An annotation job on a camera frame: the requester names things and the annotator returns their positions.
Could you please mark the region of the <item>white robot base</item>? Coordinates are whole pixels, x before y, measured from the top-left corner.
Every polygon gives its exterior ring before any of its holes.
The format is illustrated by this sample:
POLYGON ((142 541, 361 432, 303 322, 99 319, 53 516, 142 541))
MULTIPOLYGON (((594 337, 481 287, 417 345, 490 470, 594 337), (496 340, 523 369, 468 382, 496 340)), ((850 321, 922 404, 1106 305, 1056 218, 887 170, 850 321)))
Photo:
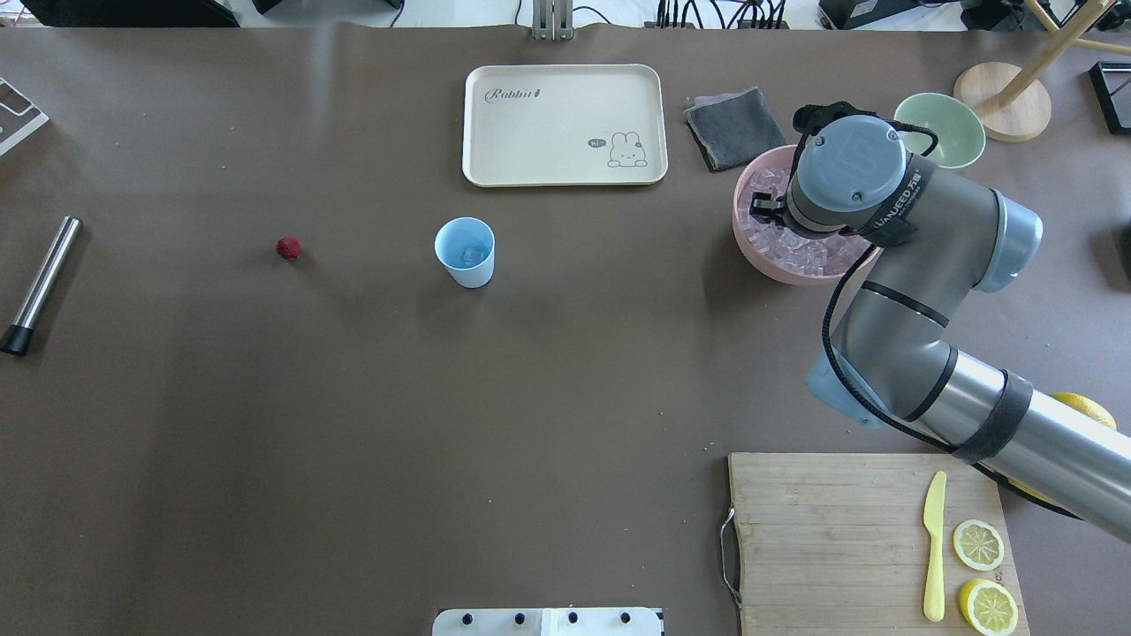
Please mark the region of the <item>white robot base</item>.
POLYGON ((432 635, 664 635, 662 609, 564 607, 448 609, 435 616, 432 635))

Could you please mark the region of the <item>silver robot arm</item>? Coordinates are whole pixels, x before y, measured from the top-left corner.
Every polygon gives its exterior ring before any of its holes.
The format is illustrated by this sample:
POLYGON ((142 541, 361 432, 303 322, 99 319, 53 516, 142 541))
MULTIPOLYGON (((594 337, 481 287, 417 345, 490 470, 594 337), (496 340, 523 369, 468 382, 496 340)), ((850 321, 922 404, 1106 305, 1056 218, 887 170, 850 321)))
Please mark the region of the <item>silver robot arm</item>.
POLYGON ((1031 263, 1041 217, 912 153, 872 111, 808 105, 793 124, 788 192, 753 214, 809 239, 857 235, 874 263, 840 321, 824 315, 809 390, 1126 540, 1126 435, 944 341, 967 294, 998 292, 1031 263))

